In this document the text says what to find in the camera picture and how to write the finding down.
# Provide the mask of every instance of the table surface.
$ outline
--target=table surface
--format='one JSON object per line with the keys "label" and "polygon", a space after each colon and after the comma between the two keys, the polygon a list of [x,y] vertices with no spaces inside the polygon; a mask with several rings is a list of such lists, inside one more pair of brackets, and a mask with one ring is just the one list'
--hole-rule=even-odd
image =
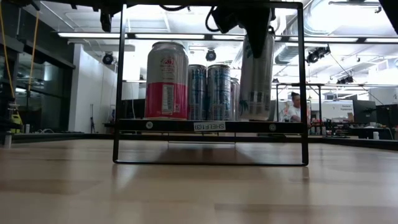
{"label": "table surface", "polygon": [[[121,158],[297,161],[298,144],[121,141]],[[310,145],[308,167],[129,166],[112,141],[0,149],[0,217],[54,223],[396,223],[398,153]]]}

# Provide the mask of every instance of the silver can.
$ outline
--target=silver can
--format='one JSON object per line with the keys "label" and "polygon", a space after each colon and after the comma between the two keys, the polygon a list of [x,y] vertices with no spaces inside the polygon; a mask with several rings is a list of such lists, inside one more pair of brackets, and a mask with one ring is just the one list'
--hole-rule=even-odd
{"label": "silver can", "polygon": [[239,80],[231,78],[231,121],[239,120]]}
{"label": "silver can", "polygon": [[267,120],[271,105],[275,32],[270,27],[262,54],[254,58],[246,36],[243,41],[239,118]]}
{"label": "silver can", "polygon": [[207,71],[209,121],[231,119],[231,71],[227,65],[212,65]]}
{"label": "silver can", "polygon": [[206,71],[204,65],[188,67],[188,119],[206,120]]}
{"label": "silver can", "polygon": [[176,42],[157,42],[148,55],[145,117],[188,119],[188,55]]}

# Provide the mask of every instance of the blue can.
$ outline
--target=blue can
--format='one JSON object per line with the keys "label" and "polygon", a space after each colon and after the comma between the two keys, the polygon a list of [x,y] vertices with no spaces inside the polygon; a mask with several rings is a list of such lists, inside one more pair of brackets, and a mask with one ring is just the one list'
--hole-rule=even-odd
{"label": "blue can", "polygon": [[189,65],[188,67],[188,119],[206,120],[206,67]]}
{"label": "blue can", "polygon": [[231,71],[227,65],[212,65],[207,71],[209,121],[231,119]]}

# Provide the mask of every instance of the yellow cable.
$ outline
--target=yellow cable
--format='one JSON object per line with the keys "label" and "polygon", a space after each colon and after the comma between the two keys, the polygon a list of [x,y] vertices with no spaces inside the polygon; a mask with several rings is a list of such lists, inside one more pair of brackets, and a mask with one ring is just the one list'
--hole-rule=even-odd
{"label": "yellow cable", "polygon": [[39,26],[39,12],[36,12],[36,26],[35,26],[35,35],[33,39],[33,51],[32,51],[32,63],[30,64],[30,75],[29,75],[29,84],[28,84],[28,92],[30,92],[30,83],[32,82],[32,74],[33,74],[33,65],[35,59],[35,49],[36,49],[36,39],[37,39],[37,27]]}
{"label": "yellow cable", "polygon": [[4,47],[4,56],[6,58],[6,67],[7,67],[7,74],[8,74],[8,80],[10,81],[10,89],[12,93],[12,97],[15,99],[15,93],[14,93],[14,88],[12,87],[12,78],[10,74],[10,67],[8,65],[8,56],[7,56],[7,46],[6,46],[6,35],[4,34],[4,23],[2,21],[2,7],[0,4],[0,21],[1,21],[1,34],[2,34],[2,41],[3,41],[3,47]]}

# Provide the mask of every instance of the shelf label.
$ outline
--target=shelf label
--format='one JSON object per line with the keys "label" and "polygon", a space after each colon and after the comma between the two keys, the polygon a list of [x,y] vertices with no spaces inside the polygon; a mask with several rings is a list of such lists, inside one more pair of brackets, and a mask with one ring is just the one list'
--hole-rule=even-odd
{"label": "shelf label", "polygon": [[225,131],[225,121],[196,122],[193,124],[194,131]]}

